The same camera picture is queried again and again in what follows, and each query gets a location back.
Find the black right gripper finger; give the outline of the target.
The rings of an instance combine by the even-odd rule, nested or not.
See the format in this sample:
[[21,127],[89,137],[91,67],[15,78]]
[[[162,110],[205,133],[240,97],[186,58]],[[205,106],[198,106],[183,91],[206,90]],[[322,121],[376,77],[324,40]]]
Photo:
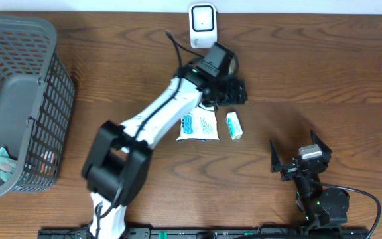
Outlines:
[[313,144],[319,146],[323,155],[332,154],[332,150],[316,135],[314,130],[310,131],[310,136]]
[[270,140],[270,147],[271,147],[271,172],[276,173],[281,170],[281,161],[279,159],[279,155],[277,153],[277,150],[273,144],[273,141]]

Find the small white teal box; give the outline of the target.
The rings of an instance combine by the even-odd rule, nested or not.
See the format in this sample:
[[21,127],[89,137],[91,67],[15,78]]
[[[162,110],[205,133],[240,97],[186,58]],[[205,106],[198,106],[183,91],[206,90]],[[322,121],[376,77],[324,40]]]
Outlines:
[[232,140],[241,139],[243,130],[237,112],[228,112],[225,118]]

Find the large white snack bag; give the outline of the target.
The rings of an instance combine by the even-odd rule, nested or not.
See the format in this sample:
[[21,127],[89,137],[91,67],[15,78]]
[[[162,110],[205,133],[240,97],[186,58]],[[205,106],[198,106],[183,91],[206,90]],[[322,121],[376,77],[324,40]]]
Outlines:
[[219,141],[215,106],[198,105],[180,120],[180,133],[177,142]]

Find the teal wet wipes packet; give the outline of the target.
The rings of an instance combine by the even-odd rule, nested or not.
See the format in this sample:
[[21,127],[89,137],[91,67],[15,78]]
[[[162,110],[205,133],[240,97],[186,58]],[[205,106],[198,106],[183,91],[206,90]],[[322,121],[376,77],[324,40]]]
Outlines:
[[7,150],[0,148],[0,179],[6,182],[15,172],[17,161],[11,159]]

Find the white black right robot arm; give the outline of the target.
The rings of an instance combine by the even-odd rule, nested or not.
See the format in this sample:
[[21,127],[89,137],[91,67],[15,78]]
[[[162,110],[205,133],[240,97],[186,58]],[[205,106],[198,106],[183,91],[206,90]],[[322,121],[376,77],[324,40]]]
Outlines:
[[279,172],[282,181],[294,181],[299,210],[306,214],[308,224],[300,231],[339,228],[346,223],[350,196],[343,190],[321,185],[319,174],[328,168],[332,150],[316,135],[310,132],[312,145],[301,147],[292,163],[283,165],[273,142],[271,146],[271,172]]

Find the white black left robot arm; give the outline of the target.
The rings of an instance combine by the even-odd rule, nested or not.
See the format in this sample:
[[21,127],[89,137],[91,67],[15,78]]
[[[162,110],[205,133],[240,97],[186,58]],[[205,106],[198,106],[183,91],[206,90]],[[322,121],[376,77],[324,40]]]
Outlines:
[[82,168],[93,202],[92,238],[120,238],[127,206],[147,179],[154,148],[187,113],[203,106],[243,104],[245,83],[238,65],[181,66],[167,89],[143,111],[97,131]]

